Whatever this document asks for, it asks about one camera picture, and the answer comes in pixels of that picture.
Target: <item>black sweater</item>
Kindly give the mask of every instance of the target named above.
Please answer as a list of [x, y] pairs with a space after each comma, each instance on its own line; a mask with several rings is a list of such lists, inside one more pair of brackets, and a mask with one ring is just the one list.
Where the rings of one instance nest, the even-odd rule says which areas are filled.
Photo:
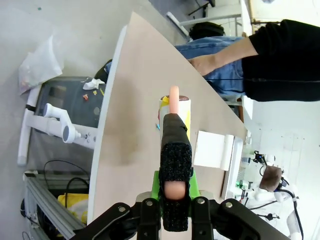
[[283, 20], [249, 37], [257, 56], [242, 59], [244, 91], [260, 102], [320, 100], [320, 27]]

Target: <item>white table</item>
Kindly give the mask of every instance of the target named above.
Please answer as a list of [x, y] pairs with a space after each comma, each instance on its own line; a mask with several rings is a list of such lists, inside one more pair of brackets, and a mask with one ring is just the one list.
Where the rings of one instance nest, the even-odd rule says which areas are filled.
[[[138, 194], [151, 190], [154, 171], [160, 166], [160, 134], [155, 126], [159, 98], [172, 85], [191, 99], [193, 153], [198, 130], [245, 140], [244, 124], [221, 97], [172, 44], [133, 14], [120, 34], [104, 92], [91, 168], [88, 223], [114, 203], [133, 206]], [[194, 169], [199, 188], [219, 201], [225, 172]], [[190, 231], [163, 230], [161, 234], [163, 239], [188, 239]]]

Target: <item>hand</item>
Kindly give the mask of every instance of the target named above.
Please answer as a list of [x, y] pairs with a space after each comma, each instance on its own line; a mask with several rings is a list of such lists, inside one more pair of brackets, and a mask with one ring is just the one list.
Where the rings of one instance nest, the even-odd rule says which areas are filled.
[[216, 56], [214, 54], [197, 56], [188, 61], [202, 75], [205, 76], [217, 69]]

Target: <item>white cloth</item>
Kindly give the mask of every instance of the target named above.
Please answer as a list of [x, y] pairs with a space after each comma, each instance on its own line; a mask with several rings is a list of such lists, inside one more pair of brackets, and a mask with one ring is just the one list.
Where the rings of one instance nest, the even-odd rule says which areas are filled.
[[86, 82], [83, 85], [83, 90], [99, 89], [99, 84], [104, 84], [104, 82], [100, 79], [92, 78], [90, 82]]

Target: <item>gray floor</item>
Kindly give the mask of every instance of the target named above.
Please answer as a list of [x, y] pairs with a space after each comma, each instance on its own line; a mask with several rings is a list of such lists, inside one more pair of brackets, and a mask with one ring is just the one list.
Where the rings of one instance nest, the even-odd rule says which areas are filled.
[[[197, 8], [194, 0], [153, 0], [164, 15], [172, 11], [179, 20]], [[18, 95], [18, 67], [39, 43], [52, 33], [61, 40], [65, 76], [93, 76], [113, 56], [121, 28], [135, 11], [171, 43], [185, 39], [148, 0], [2, 0], [0, 2], [0, 239], [22, 239], [26, 231], [20, 216], [25, 170], [42, 170], [46, 161], [64, 159], [90, 170], [92, 152], [41, 134], [31, 136], [27, 167], [17, 166], [20, 129], [28, 94]], [[48, 165], [49, 170], [74, 171], [71, 166]]]

